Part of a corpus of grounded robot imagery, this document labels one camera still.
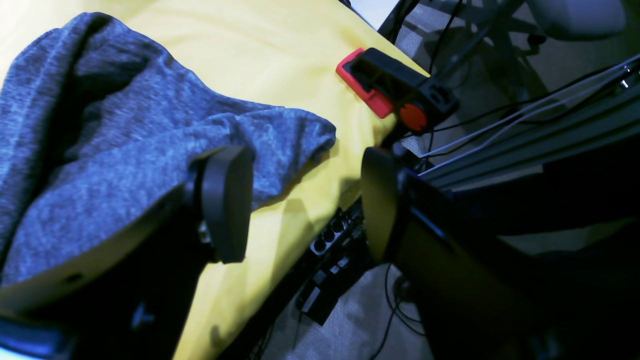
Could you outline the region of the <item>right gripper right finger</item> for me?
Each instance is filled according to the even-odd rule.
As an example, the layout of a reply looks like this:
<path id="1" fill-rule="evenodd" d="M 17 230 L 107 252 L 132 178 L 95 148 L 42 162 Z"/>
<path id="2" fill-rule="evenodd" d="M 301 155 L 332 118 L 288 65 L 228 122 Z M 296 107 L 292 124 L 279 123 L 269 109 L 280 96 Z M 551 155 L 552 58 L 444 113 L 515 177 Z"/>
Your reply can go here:
<path id="1" fill-rule="evenodd" d="M 638 221 L 530 256 L 387 150 L 366 148 L 361 186 L 371 256 L 409 280 L 435 359 L 639 358 Z"/>

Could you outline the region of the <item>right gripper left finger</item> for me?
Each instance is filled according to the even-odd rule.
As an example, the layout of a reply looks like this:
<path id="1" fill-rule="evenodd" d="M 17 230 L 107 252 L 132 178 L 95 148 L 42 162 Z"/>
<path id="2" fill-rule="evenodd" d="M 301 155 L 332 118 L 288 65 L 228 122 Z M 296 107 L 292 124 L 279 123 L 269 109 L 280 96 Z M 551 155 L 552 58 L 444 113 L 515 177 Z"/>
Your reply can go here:
<path id="1" fill-rule="evenodd" d="M 220 146 L 84 254 L 1 290 L 3 360 L 170 359 L 207 264 L 245 259 L 255 153 Z"/>

